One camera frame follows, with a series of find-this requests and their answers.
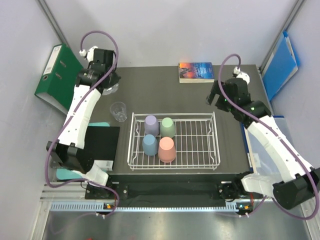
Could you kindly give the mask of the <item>clear glass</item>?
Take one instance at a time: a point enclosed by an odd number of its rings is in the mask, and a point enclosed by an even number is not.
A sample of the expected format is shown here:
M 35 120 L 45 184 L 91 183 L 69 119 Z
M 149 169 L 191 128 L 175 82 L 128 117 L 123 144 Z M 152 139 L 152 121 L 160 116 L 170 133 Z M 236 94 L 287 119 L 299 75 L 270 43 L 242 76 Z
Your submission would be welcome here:
M 103 90 L 103 92 L 102 92 L 102 95 L 103 95 L 103 96 L 106 96 L 106 95 L 113 94 L 113 93 L 115 93 L 118 89 L 119 89 L 119 84 L 116 83 L 116 84 L 113 85 L 112 87 L 105 88 L 105 89 Z
M 110 113 L 118 122 L 124 122 L 127 119 L 127 108 L 123 102 L 115 102 L 110 106 Z

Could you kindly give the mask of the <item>clear glass front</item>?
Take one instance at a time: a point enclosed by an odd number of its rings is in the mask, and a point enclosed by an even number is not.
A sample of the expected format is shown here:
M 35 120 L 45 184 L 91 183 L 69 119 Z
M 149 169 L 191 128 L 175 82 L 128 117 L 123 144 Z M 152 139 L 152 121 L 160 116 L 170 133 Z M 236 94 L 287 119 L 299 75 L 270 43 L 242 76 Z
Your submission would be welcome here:
M 127 108 L 123 102 L 115 102 L 110 106 L 110 113 L 118 122 L 124 122 L 127 119 Z

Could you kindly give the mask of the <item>green plastic cup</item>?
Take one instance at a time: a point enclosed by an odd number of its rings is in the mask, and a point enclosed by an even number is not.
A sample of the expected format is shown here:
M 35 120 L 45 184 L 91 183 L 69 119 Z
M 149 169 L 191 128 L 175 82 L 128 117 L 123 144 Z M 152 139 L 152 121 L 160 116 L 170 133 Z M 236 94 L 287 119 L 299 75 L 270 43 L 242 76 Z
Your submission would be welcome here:
M 165 117 L 160 123 L 160 135 L 162 137 L 173 138 L 176 133 L 174 121 L 170 117 Z

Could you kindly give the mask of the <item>purple plastic cup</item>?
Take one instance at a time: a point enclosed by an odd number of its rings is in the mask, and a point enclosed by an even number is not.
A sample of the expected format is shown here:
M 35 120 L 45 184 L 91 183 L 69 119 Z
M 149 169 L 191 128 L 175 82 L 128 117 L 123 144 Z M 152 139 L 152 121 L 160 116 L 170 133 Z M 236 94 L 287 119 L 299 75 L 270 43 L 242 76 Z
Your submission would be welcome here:
M 158 136 L 160 133 L 159 121 L 154 115 L 148 115 L 144 120 L 146 135 Z

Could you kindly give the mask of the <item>pink plastic cup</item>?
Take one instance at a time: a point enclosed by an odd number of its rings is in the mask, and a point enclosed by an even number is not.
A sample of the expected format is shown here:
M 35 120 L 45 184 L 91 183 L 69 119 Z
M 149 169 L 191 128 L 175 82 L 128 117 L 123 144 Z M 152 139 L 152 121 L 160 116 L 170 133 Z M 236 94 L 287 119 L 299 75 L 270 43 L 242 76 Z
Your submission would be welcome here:
M 164 163 L 171 163 L 176 158 L 176 147 L 172 138 L 163 137 L 160 139 L 158 157 Z

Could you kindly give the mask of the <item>blue plastic cup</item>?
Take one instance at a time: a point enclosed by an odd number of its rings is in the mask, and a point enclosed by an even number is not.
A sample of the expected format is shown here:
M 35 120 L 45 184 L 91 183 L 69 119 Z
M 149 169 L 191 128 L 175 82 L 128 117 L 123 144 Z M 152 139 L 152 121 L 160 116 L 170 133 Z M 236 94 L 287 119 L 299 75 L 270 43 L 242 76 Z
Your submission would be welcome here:
M 142 148 L 147 156 L 155 156 L 158 153 L 158 141 L 152 134 L 147 134 L 143 137 Z

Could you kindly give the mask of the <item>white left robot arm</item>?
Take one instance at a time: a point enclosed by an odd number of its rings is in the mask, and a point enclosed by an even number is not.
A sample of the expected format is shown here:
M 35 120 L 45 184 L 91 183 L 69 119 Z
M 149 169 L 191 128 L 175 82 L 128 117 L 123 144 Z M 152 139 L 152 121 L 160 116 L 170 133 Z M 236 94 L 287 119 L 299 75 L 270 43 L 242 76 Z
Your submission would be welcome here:
M 109 198 L 114 191 L 108 183 L 109 175 L 85 150 L 85 137 L 91 115 L 104 91 L 118 86 L 120 76 L 116 73 L 116 56 L 113 50 L 91 47 L 80 51 L 88 61 L 88 67 L 76 76 L 73 97 L 61 133 L 55 142 L 47 143 L 47 152 L 62 168 L 79 174 L 96 185 L 102 198 Z

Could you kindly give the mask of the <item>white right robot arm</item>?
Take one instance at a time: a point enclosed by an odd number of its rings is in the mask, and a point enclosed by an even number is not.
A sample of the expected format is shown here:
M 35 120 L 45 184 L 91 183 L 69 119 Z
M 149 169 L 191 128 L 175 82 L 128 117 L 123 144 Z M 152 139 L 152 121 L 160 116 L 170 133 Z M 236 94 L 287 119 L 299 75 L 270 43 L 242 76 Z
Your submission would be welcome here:
M 272 197 L 281 207 L 290 210 L 320 191 L 320 170 L 293 148 L 267 106 L 260 100 L 251 100 L 249 82 L 249 75 L 235 67 L 232 78 L 213 83 L 206 103 L 211 105 L 218 96 L 215 106 L 230 112 L 255 137 L 277 167 L 278 174 L 241 173 L 233 181 L 233 192 L 239 198 L 250 193 Z

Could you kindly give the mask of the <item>paperback book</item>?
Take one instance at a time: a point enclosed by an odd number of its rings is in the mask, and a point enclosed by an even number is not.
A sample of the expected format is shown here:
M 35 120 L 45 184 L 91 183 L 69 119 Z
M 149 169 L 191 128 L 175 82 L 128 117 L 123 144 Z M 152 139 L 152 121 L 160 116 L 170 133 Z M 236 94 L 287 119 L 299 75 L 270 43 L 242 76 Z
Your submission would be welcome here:
M 178 74 L 180 83 L 213 83 L 215 81 L 211 62 L 180 62 Z

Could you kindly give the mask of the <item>black book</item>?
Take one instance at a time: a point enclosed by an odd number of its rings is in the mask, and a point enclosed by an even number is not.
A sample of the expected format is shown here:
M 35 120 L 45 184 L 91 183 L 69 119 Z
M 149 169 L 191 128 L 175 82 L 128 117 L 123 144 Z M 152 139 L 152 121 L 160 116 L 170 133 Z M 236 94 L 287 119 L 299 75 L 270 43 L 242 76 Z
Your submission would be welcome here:
M 83 149 L 57 142 L 50 155 L 62 168 L 83 174 L 89 172 L 94 164 L 103 171 L 112 171 L 119 134 L 119 126 L 89 126 Z

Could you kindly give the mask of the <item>teal notebook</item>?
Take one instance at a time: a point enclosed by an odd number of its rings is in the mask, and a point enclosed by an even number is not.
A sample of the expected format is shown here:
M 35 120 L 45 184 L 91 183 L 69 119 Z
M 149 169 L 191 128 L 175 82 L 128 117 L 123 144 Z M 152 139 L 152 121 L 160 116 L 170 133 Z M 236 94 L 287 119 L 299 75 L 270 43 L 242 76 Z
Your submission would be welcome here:
M 89 127 L 109 127 L 110 124 L 107 122 L 94 122 L 89 123 Z M 56 178 L 60 181 L 68 181 L 73 179 L 82 179 L 83 177 L 77 172 L 73 172 L 72 170 L 68 170 L 65 168 L 58 168 L 56 170 Z

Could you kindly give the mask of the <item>black base bar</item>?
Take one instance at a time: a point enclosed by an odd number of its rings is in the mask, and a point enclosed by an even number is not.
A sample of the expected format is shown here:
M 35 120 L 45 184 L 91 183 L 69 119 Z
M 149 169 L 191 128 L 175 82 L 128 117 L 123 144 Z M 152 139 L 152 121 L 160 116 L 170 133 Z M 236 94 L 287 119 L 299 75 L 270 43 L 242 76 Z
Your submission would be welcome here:
M 214 201 L 231 201 L 248 198 L 238 183 L 237 174 L 112 174 L 107 186 L 115 190 L 120 199 L 138 200 L 149 203 L 147 197 L 156 197 L 163 203 L 174 196 L 201 197 Z

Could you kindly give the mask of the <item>blue folder on wall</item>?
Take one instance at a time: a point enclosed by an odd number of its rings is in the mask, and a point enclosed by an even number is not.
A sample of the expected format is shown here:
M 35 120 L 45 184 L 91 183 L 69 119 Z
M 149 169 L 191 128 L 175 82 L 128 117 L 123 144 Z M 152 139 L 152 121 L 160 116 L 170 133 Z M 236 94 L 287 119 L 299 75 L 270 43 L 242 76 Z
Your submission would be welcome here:
M 276 44 L 262 80 L 267 98 L 271 101 L 284 87 L 289 79 L 298 71 L 300 59 L 286 31 Z

